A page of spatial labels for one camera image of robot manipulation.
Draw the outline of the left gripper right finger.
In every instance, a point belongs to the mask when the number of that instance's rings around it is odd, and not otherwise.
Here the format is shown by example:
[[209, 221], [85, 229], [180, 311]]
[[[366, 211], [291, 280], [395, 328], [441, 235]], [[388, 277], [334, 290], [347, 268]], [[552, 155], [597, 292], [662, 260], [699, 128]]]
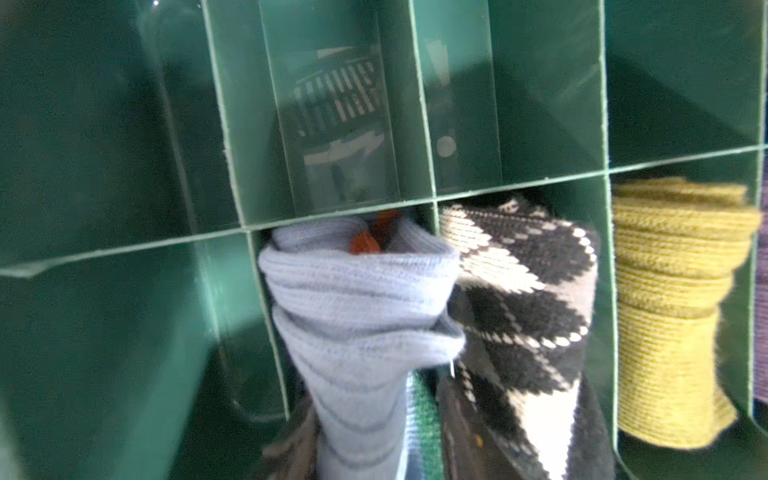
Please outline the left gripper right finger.
[[437, 405], [445, 479], [521, 479], [456, 378], [444, 376], [439, 380]]

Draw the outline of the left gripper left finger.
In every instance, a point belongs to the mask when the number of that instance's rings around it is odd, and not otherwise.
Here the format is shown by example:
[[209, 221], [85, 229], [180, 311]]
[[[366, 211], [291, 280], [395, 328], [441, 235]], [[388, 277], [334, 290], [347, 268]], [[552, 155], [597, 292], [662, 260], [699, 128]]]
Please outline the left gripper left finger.
[[303, 398], [272, 443], [262, 448], [252, 479], [309, 480], [317, 478], [319, 421], [311, 398]]

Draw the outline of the black grey argyle sock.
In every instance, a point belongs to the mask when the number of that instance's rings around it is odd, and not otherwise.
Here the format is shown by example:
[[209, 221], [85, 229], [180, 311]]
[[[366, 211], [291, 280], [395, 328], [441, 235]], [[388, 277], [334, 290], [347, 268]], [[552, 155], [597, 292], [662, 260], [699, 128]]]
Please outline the black grey argyle sock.
[[599, 235], [518, 197], [440, 210], [460, 255], [449, 304], [467, 336], [463, 397], [525, 479], [611, 479], [610, 436], [585, 374]]

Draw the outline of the blue orange green striped sock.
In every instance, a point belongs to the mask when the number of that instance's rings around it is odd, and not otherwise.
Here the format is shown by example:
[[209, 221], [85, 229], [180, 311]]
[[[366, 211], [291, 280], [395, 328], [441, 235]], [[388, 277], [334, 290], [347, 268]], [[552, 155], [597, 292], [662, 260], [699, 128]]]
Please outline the blue orange green striped sock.
[[379, 253], [354, 253], [359, 217], [275, 229], [258, 265], [272, 320], [319, 417], [322, 479], [400, 479], [407, 378], [458, 356], [447, 312], [458, 253], [408, 218]]

